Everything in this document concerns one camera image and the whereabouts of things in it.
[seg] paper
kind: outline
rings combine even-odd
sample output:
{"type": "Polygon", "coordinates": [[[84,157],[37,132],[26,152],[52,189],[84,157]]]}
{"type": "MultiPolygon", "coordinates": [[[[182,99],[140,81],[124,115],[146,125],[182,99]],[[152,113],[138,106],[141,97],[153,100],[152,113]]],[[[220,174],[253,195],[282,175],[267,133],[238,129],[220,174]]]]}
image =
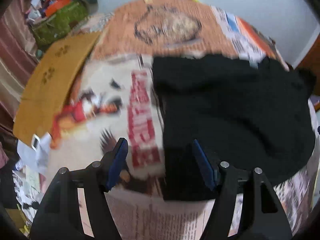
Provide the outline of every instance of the paper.
{"type": "Polygon", "coordinates": [[[39,173],[33,171],[28,166],[26,166],[26,181],[29,183],[31,187],[33,187],[36,191],[40,191],[40,179],[39,173]]]}
{"type": "Polygon", "coordinates": [[[18,140],[17,153],[24,164],[28,165],[33,171],[45,176],[47,173],[50,143],[51,136],[49,133],[41,137],[37,151],[18,140]]]}
{"type": "MultiPolygon", "coordinates": [[[[84,232],[93,236],[83,189],[78,189],[78,194],[84,232]]],[[[214,205],[214,200],[165,202],[159,197],[150,198],[115,188],[105,193],[105,196],[122,239],[200,239],[214,205]]],[[[240,206],[242,201],[243,195],[239,194],[236,198],[237,206],[240,206]]],[[[238,231],[237,221],[240,215],[241,209],[236,209],[229,236],[238,231]]]]}

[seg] metal screw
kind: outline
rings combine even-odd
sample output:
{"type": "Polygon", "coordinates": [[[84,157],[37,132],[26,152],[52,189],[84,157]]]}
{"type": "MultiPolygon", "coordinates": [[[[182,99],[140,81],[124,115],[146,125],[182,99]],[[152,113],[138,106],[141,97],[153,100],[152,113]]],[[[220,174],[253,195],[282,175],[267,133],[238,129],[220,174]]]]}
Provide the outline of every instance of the metal screw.
{"type": "Polygon", "coordinates": [[[94,167],[94,168],[98,168],[98,167],[100,166],[100,162],[99,162],[99,161],[95,161],[95,162],[93,162],[91,165],[92,165],[92,167],[94,167]]]}
{"type": "Polygon", "coordinates": [[[262,169],[260,169],[259,167],[254,168],[254,172],[258,173],[258,174],[261,174],[262,173],[262,169]]]}
{"type": "Polygon", "coordinates": [[[65,174],[67,172],[67,168],[63,167],[59,169],[60,174],[65,174]]]}
{"type": "Polygon", "coordinates": [[[223,168],[229,167],[229,163],[227,163],[227,162],[221,162],[220,165],[221,165],[221,167],[223,167],[223,168]]]}

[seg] newspaper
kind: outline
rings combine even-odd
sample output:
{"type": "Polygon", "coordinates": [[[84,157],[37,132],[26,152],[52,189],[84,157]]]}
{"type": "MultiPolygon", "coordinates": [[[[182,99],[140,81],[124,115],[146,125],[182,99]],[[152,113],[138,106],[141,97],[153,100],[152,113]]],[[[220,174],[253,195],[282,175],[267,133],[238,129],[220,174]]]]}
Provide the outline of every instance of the newspaper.
{"type": "MultiPolygon", "coordinates": [[[[78,170],[100,160],[125,137],[129,142],[126,165],[119,183],[106,194],[122,238],[199,239],[214,200],[162,199],[163,113],[153,90],[151,55],[155,53],[193,57],[222,53],[246,58],[253,65],[269,56],[288,69],[269,39],[221,9],[189,0],[138,0],[124,5],[107,24],[91,60],[76,79],[69,105],[54,120],[47,182],[60,167],[78,170]],[[185,35],[175,32],[177,21],[187,24],[185,35]]],[[[306,167],[274,188],[293,233],[310,212],[319,164],[318,122],[312,104],[309,108],[316,135],[314,152],[306,167]]],[[[230,236],[238,231],[242,201],[243,195],[238,195],[230,236]]],[[[79,205],[84,231],[92,236],[81,190],[79,205]]]]}
{"type": "MultiPolygon", "coordinates": [[[[84,191],[79,189],[80,214],[84,232],[93,236],[85,205],[84,191]]],[[[199,202],[170,201],[160,197],[112,189],[106,193],[106,200],[119,234],[126,239],[157,240],[197,240],[207,225],[215,200],[199,202]]],[[[239,194],[236,203],[242,204],[243,195],[239,194]]],[[[237,215],[235,209],[229,236],[236,234],[237,215]]]]}

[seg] black fabric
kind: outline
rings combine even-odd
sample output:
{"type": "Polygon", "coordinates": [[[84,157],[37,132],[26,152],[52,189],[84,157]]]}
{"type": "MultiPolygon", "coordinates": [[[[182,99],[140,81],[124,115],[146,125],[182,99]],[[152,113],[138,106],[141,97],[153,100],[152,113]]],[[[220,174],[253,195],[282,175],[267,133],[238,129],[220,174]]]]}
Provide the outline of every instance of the black fabric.
{"type": "Polygon", "coordinates": [[[0,203],[4,208],[17,208],[16,193],[14,191],[14,182],[12,177],[12,169],[15,161],[9,160],[5,166],[0,169],[0,203]]]}
{"type": "Polygon", "coordinates": [[[256,69],[222,55],[155,57],[153,81],[165,105],[167,200],[215,197],[191,153],[195,138],[208,159],[260,167],[272,185],[293,176],[312,154],[308,98],[315,77],[309,73],[287,72],[269,58],[256,69]]]}

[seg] printed image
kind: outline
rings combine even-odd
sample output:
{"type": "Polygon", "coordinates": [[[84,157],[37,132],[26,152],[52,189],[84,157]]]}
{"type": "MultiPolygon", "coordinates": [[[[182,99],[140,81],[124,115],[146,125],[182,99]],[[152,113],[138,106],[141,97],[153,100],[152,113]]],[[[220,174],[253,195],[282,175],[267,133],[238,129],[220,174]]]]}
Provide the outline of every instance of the printed image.
{"type": "Polygon", "coordinates": [[[298,171],[293,177],[274,187],[274,190],[288,217],[293,232],[308,216],[308,194],[310,187],[307,168],[298,171]]]}
{"type": "MultiPolygon", "coordinates": [[[[110,86],[116,86],[116,89],[120,88],[114,80],[111,81],[110,86]]],[[[118,114],[122,107],[121,98],[106,98],[106,93],[96,95],[92,89],[88,89],[83,91],[79,99],[73,104],[65,105],[62,111],[54,117],[50,147],[52,149],[59,147],[62,131],[71,131],[77,125],[99,114],[118,114]]]]}
{"type": "Polygon", "coordinates": [[[201,22],[176,8],[149,5],[147,12],[134,24],[134,36],[148,45],[172,46],[196,42],[201,22]]]}
{"type": "Polygon", "coordinates": [[[212,12],[224,35],[232,41],[241,59],[260,62],[265,56],[268,56],[280,60],[275,42],[265,37],[255,27],[220,8],[212,6],[212,12]]]}
{"type": "MultiPolygon", "coordinates": [[[[116,143],[117,141],[112,135],[111,131],[108,131],[107,129],[102,131],[100,144],[102,155],[111,152],[116,146],[116,143]]],[[[116,187],[125,188],[127,190],[132,190],[151,196],[154,195],[153,191],[154,187],[156,187],[156,180],[156,177],[148,177],[146,180],[133,177],[132,174],[130,174],[128,165],[125,163],[125,166],[120,172],[119,182],[116,184],[116,187]]]]}

